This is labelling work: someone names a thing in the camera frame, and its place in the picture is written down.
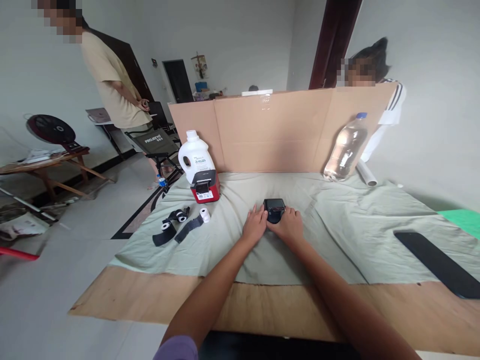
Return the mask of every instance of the beige t-shirt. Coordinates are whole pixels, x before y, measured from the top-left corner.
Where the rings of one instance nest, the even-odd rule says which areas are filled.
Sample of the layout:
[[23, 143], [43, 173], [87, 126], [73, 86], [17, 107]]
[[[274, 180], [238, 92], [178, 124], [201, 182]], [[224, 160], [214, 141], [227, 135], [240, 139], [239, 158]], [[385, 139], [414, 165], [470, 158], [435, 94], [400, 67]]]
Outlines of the beige t-shirt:
[[96, 81], [103, 106], [113, 124], [120, 129], [137, 127], [152, 121], [150, 115], [136, 107], [105, 81], [121, 81], [135, 97], [135, 86], [119, 57], [99, 37], [84, 31], [81, 52], [86, 67]]

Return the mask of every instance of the tiled floor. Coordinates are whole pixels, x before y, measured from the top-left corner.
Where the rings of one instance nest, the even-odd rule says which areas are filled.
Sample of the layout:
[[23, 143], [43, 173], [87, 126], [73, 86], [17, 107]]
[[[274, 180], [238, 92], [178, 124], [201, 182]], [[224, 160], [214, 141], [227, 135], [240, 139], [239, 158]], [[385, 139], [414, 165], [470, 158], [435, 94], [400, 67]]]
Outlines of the tiled floor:
[[[19, 250], [37, 261], [0, 256], [0, 359], [151, 359], [165, 325], [68, 316], [67, 311], [127, 240], [110, 240], [152, 193], [141, 155], [107, 172], [117, 179], [93, 201], [71, 205], [61, 222]], [[422, 352], [424, 359], [473, 359]]]

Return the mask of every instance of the cardboard box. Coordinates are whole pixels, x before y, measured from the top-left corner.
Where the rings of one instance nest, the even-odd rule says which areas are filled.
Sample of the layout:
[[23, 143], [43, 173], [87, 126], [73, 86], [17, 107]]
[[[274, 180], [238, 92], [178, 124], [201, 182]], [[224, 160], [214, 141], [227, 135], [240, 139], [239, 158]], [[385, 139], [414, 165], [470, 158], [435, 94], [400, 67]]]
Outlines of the cardboard box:
[[196, 130], [218, 172], [321, 172], [338, 133], [357, 113], [368, 113], [370, 139], [396, 86], [285, 91], [168, 106], [181, 142], [187, 130]]

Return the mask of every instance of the bottle label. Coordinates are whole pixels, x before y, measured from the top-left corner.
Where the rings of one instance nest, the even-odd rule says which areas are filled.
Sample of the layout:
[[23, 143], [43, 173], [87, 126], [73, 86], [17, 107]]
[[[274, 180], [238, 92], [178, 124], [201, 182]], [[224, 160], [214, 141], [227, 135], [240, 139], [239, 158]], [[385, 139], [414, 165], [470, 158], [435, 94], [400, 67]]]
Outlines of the bottle label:
[[207, 165], [207, 159], [205, 159], [203, 156], [194, 156], [193, 162], [195, 163], [197, 172], [210, 170], [210, 167]]
[[214, 195], [212, 194], [211, 191], [204, 192], [202, 194], [197, 192], [196, 197], [198, 198], [198, 200], [205, 200], [205, 199], [213, 199]]

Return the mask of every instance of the chair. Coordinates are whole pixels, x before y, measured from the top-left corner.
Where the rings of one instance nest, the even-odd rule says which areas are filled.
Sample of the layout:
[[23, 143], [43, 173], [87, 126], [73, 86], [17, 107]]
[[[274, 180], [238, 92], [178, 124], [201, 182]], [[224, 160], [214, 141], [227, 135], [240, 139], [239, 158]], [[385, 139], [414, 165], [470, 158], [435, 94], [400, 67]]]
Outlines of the chair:
[[162, 167], [174, 167], [174, 171], [166, 179], [167, 186], [165, 192], [169, 190], [168, 184], [178, 174], [183, 174], [184, 171], [179, 168], [179, 165], [175, 163], [171, 157], [179, 152], [179, 147], [175, 144], [174, 140], [168, 136], [168, 134], [162, 128], [154, 129], [153, 126], [144, 131], [125, 131], [130, 139], [143, 150], [145, 156], [149, 159], [154, 159], [158, 173], [162, 176]]
[[160, 101], [150, 101], [148, 106], [150, 107], [149, 114], [153, 120], [154, 127], [162, 128], [168, 135], [170, 135], [174, 142], [179, 143], [180, 139], [178, 137], [177, 129], [173, 127], [174, 124], [167, 121]]

